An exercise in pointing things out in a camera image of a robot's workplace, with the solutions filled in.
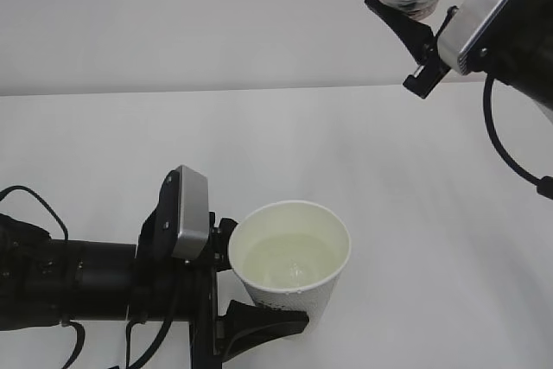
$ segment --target table surface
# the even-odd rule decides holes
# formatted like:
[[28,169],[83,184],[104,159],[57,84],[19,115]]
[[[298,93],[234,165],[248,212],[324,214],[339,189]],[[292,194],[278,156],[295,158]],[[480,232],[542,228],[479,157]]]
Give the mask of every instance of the table surface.
[[[378,369],[553,366],[551,201],[494,153],[481,84],[440,86],[426,101],[400,86],[0,98],[0,188],[27,184],[72,239],[134,243],[164,175],[209,179],[210,205],[242,220],[266,203],[334,210],[353,254],[320,326],[238,356],[226,368]],[[529,170],[553,173],[551,125],[498,87],[500,136]],[[0,212],[60,231],[24,194]],[[247,301],[220,276],[220,311]],[[135,356],[158,328],[137,328]],[[124,359],[122,322],[87,322],[76,368]],[[64,328],[0,334],[2,368],[58,368]],[[149,368],[186,368],[175,324]]]

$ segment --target water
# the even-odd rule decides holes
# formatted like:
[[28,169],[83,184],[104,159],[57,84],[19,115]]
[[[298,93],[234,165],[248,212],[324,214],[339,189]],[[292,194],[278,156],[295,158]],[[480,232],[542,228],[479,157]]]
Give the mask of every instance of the water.
[[331,275],[338,267],[332,250],[320,239],[286,234],[254,245],[244,261],[244,277],[274,289],[296,289]]

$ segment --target white paper cup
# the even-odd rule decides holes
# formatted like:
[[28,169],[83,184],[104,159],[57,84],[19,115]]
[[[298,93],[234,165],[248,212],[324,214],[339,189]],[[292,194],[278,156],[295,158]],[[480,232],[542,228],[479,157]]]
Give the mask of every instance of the white paper cup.
[[250,214],[234,229],[228,255],[258,306],[300,310],[313,329],[351,251],[349,233],[333,212],[287,200]]

